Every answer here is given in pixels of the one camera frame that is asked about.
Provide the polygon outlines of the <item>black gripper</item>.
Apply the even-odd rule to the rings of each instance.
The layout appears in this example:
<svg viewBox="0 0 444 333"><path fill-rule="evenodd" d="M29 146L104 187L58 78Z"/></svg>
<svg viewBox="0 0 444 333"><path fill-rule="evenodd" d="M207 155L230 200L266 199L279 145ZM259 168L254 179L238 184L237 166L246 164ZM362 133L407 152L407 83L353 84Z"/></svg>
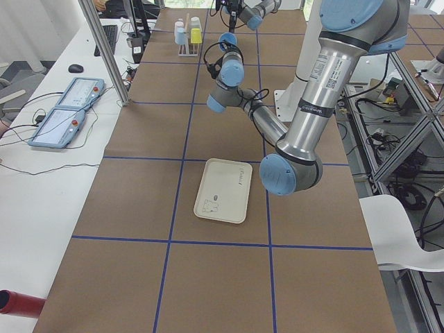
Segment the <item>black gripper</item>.
<svg viewBox="0 0 444 333"><path fill-rule="evenodd" d="M228 14L239 14L243 8L242 0L227 0L227 12Z"/></svg>

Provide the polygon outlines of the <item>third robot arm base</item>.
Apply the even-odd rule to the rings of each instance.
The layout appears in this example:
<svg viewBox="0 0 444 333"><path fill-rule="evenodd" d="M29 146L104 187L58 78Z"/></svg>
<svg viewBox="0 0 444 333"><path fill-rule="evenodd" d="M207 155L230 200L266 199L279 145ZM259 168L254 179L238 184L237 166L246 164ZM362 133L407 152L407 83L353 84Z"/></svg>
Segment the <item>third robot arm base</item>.
<svg viewBox="0 0 444 333"><path fill-rule="evenodd" d="M443 49L433 60L412 60L416 76L433 84L443 84Z"/></svg>

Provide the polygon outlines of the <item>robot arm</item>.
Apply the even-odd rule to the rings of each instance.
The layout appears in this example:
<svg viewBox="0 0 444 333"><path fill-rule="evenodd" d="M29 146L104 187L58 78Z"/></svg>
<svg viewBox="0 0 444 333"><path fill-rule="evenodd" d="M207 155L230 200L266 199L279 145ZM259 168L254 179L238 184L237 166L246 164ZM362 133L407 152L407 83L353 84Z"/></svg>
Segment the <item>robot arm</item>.
<svg viewBox="0 0 444 333"><path fill-rule="evenodd" d="M263 186L285 196L315 186L323 166L316 146L333 115L345 84L362 56L400 50L407 41L408 1L322 1L319 9L320 51L307 84L285 126L262 102L244 89L244 63L232 33L219 38L223 56L208 71L216 86L207 98L215 112L244 110L259 133L274 147L259 166Z"/></svg>
<svg viewBox="0 0 444 333"><path fill-rule="evenodd" d="M229 31L231 33L235 32L238 19L250 30L257 30L262 24L265 16L278 11L281 2L281 0L265 0L250 7L244 1L226 1L225 8L230 16L228 25Z"/></svg>

